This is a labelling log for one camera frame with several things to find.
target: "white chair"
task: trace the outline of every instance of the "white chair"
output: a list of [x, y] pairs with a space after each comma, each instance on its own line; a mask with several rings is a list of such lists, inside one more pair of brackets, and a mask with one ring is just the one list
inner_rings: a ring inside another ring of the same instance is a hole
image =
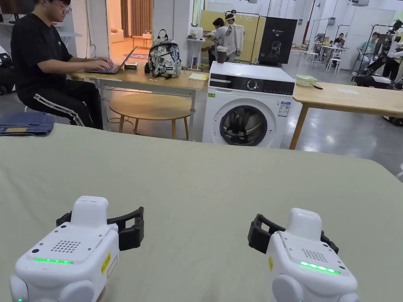
[[330, 64], [332, 64], [333, 62], [336, 62], [336, 68], [335, 68], [335, 70], [334, 70], [334, 74], [336, 74], [336, 72], [339, 73], [339, 71], [340, 71], [340, 61], [341, 61], [341, 54], [342, 54], [342, 51], [339, 50], [339, 52], [340, 52], [340, 53], [338, 53], [337, 50], [333, 51], [332, 57], [330, 58], [329, 63], [328, 63], [327, 66], [326, 66], [326, 71], [325, 71], [325, 72], [328, 72], [329, 67], [330, 67]]
[[319, 54], [317, 54], [316, 52], [308, 52], [306, 55], [306, 60], [307, 61], [311, 60], [311, 65], [312, 65], [314, 63], [316, 57], [317, 57], [316, 60], [318, 60]]

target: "doorway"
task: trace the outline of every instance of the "doorway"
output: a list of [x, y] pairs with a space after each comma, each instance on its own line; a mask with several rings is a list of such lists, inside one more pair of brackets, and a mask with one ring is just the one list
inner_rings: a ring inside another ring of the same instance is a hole
[[110, 24], [110, 56], [122, 61], [131, 55], [134, 62], [146, 62], [152, 45], [152, 0], [107, 0]]

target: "patterned backpack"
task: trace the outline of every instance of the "patterned backpack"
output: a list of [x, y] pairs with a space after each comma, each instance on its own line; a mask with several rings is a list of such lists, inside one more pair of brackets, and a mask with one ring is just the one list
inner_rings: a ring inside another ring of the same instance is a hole
[[151, 73], [154, 78], [177, 78], [181, 75], [182, 70], [182, 61], [179, 58], [179, 45], [174, 40], [168, 38], [166, 31], [165, 36], [161, 38], [161, 31], [165, 31], [165, 29], [160, 30], [157, 40], [154, 41], [150, 48], [145, 72]]

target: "white robotic gripper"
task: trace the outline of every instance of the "white robotic gripper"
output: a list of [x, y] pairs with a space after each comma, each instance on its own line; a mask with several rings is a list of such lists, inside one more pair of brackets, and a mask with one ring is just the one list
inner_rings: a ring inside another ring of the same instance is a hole
[[291, 210], [286, 229], [261, 215], [252, 222], [249, 245], [267, 256], [272, 302], [359, 302], [357, 280], [333, 250], [338, 248], [323, 238], [319, 215], [302, 209]]

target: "light green tablecloth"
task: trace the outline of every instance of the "light green tablecloth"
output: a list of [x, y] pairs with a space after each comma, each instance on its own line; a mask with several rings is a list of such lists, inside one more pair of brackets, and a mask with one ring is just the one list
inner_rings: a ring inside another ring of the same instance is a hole
[[105, 301], [268, 301], [257, 213], [282, 226], [315, 211], [359, 283], [361, 301], [401, 299], [403, 186], [369, 160], [231, 147], [56, 124], [49, 137], [0, 138], [0, 293], [16, 260], [81, 195], [108, 216], [145, 208], [145, 238], [121, 253]]

